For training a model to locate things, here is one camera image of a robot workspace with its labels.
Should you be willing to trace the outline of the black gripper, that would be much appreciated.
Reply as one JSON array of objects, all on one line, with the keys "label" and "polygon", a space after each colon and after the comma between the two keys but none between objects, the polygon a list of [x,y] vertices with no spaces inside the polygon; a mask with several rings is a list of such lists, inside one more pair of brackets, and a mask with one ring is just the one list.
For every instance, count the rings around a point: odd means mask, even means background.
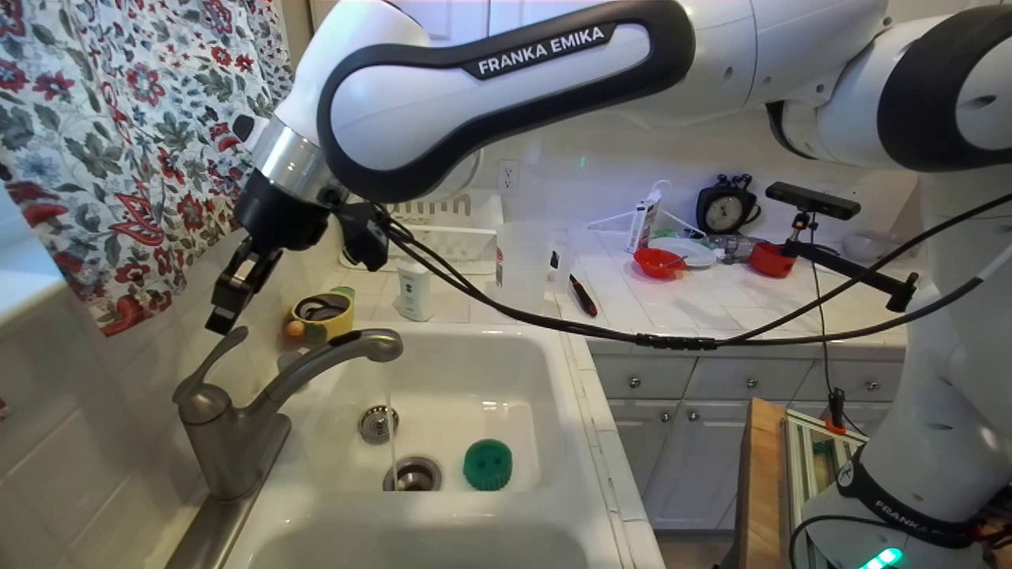
[{"label": "black gripper", "polygon": [[310,251],[326,231],[326,208],[289,198],[258,170],[251,174],[233,222],[245,231],[212,287],[206,330],[229,336],[284,251]]}]

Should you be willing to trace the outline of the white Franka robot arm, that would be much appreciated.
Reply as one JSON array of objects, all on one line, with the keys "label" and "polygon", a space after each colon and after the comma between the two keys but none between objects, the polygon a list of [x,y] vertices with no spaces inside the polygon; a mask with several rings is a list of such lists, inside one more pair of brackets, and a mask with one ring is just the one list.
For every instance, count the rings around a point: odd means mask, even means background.
[{"label": "white Franka robot arm", "polygon": [[[252,134],[245,241],[209,327],[353,203],[418,199],[496,141],[648,95],[680,125],[762,106],[780,149],[917,170],[924,206],[953,208],[1008,182],[1008,52],[1008,8],[899,22],[889,0],[595,0],[442,46],[396,0],[338,0]],[[798,539],[826,569],[889,551],[982,569],[978,515],[1006,485],[1008,243],[970,224],[934,248],[893,414]]]}]

